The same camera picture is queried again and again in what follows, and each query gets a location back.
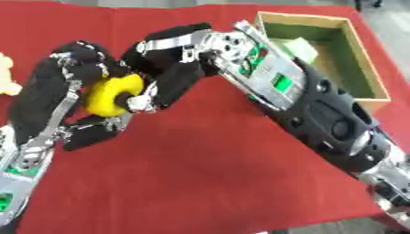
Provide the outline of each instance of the red tablecloth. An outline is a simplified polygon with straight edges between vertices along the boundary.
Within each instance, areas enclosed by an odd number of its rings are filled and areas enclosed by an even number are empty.
[[[200,21],[229,29],[236,20],[253,21],[257,10],[348,17],[392,95],[377,117],[410,149],[408,86],[349,7],[0,3],[0,51],[15,60],[13,73],[22,82],[36,61],[73,39],[101,43],[118,56],[148,32]],[[10,101],[0,97],[2,113]],[[364,184],[310,152],[217,77],[167,111],[136,116],[111,142],[58,150],[20,233],[239,234],[380,213]]]

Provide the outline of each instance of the yellow toy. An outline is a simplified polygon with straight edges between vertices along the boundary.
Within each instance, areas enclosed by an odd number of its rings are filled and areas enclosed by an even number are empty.
[[[12,67],[13,60],[0,53],[0,94],[15,96],[21,91],[21,86],[11,78]]]
[[[88,92],[84,105],[85,110],[102,117],[118,116],[126,110],[115,105],[115,97],[122,92],[138,95],[143,88],[144,82],[137,74],[98,81]]]

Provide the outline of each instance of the white stuffed toy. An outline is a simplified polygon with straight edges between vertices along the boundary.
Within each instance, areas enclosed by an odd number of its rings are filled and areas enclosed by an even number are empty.
[[[13,60],[0,53],[0,94],[15,96],[21,91],[21,86],[11,79],[12,67]]]

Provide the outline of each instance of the floor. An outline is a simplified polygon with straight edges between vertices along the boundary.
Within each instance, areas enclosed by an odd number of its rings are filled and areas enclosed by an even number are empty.
[[[354,5],[353,0],[58,0],[79,5],[109,7],[184,7],[204,4]],[[363,0],[361,15],[380,39],[397,67],[410,80],[410,0],[384,0],[373,8]],[[289,234],[383,234],[385,226],[369,218],[311,225],[291,229]]]

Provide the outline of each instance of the yellow ball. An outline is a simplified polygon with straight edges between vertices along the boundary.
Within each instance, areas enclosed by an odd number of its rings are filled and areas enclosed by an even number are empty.
[[[118,116],[126,110],[115,105],[115,97],[122,92],[138,95],[144,88],[144,81],[137,74],[122,78],[110,78],[95,83],[88,92],[84,103],[87,112],[102,117]]]

